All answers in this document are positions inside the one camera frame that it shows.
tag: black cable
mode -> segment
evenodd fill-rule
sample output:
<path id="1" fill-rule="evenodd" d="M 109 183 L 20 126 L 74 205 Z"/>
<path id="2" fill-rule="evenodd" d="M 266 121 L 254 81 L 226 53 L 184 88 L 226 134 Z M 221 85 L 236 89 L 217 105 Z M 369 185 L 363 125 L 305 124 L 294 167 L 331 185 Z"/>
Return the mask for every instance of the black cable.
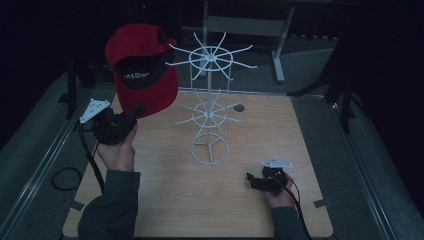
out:
<path id="1" fill-rule="evenodd" d="M 86 153 L 86 158 L 88 159 L 88 162 L 90 163 L 91 167 L 93 168 L 94 175 L 97 179 L 97 182 L 99 183 L 100 190 L 103 194 L 105 181 L 103 180 L 103 176 L 102 176 L 102 173 L 100 172 L 99 166 L 97 165 L 96 161 L 94 160 L 94 153 L 96 152 L 96 149 L 97 149 L 99 143 L 96 144 L 94 153 L 91 154 L 90 150 L 88 149 L 87 142 L 85 141 L 85 138 L 84 138 L 83 126 L 84 126 L 84 124 L 79 124 L 79 128 L 78 128 L 81 143 L 84 147 L 84 150 L 85 150 L 85 153 Z"/>

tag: person's right hand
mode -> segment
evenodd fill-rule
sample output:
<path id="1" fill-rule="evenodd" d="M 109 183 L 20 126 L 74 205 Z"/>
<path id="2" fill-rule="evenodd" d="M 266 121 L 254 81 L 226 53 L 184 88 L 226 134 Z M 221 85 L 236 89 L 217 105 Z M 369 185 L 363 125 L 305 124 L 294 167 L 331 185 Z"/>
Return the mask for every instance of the person's right hand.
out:
<path id="1" fill-rule="evenodd" d="M 287 182 L 287 189 L 291 192 L 291 187 L 293 186 L 293 178 L 291 178 L 286 173 L 287 178 L 289 181 Z M 274 196 L 271 192 L 261 191 L 262 194 L 265 197 L 265 200 L 267 201 L 270 208 L 276 208 L 276 207 L 295 207 L 295 201 L 292 198 L 292 196 L 287 192 L 287 190 L 283 189 L 280 194 L 277 196 Z"/>

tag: wooden tabletop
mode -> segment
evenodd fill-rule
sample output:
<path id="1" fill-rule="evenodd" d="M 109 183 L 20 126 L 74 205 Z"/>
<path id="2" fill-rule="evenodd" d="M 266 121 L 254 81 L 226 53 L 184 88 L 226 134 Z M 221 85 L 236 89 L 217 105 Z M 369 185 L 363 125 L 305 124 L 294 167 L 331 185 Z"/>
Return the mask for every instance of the wooden tabletop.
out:
<path id="1" fill-rule="evenodd" d="M 225 133 L 228 155 L 219 164 L 205 165 L 193 158 L 191 144 L 200 129 L 196 122 L 176 124 L 192 117 L 192 111 L 181 106 L 198 104 L 191 93 L 180 92 L 167 109 L 139 119 L 134 139 L 135 169 L 141 172 L 135 236 L 272 237 L 269 208 L 261 193 L 250 187 L 246 172 L 262 177 L 261 162 L 274 156 L 294 165 L 284 170 L 299 187 L 311 236 L 330 236 L 333 228 L 327 209 L 313 204 L 322 195 L 291 100 L 286 96 L 253 94 L 229 94 L 227 100 L 221 95 L 218 99 L 221 106 L 241 102 L 245 107 L 242 112 L 228 108 L 224 115 L 227 119 L 219 128 Z M 112 107 L 116 113 L 121 111 L 116 98 Z M 210 132 L 220 134 L 218 128 Z M 222 154 L 223 146 L 225 149 L 222 143 L 214 146 L 216 155 Z M 105 175 L 97 155 L 96 160 Z M 88 167 L 75 201 L 88 204 L 99 195 L 93 171 Z M 70 210 L 63 228 L 66 236 L 77 236 L 80 217 L 80 212 Z"/>

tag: hand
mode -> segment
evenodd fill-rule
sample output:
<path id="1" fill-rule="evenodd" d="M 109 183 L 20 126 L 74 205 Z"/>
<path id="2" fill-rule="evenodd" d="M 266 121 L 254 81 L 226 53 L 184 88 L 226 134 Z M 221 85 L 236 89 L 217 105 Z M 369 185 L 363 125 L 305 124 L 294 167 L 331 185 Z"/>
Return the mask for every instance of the hand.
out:
<path id="1" fill-rule="evenodd" d="M 291 178 L 286 173 L 287 178 L 289 181 L 287 182 L 286 188 L 291 192 L 291 187 L 293 185 L 293 178 Z M 287 190 L 283 189 L 280 194 L 277 196 L 274 196 L 271 192 L 261 191 L 262 194 L 265 197 L 265 200 L 267 201 L 270 208 L 276 208 L 276 207 L 295 207 L 296 204 L 294 202 L 294 199 L 290 194 L 287 192 Z"/>
<path id="2" fill-rule="evenodd" d="M 99 144 L 97 152 L 109 170 L 134 172 L 135 150 L 132 141 L 137 133 L 137 124 L 127 137 L 116 145 Z"/>

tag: black device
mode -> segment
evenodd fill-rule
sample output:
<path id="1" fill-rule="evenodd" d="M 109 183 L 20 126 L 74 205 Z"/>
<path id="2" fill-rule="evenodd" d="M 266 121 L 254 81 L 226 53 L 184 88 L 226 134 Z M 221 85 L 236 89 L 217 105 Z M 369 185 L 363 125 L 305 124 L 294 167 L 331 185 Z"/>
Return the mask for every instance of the black device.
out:
<path id="1" fill-rule="evenodd" d="M 247 173 L 247 180 L 250 181 L 252 188 L 272 192 L 274 196 L 280 194 L 288 182 L 283 168 L 264 167 L 262 169 L 262 176 L 263 178 L 255 178 L 252 174 Z"/>
<path id="2" fill-rule="evenodd" d="M 94 136 L 106 145 L 115 145 L 125 137 L 137 124 L 137 117 L 144 111 L 144 104 L 136 106 L 131 114 L 115 114 L 112 108 L 106 108 L 94 118 Z"/>

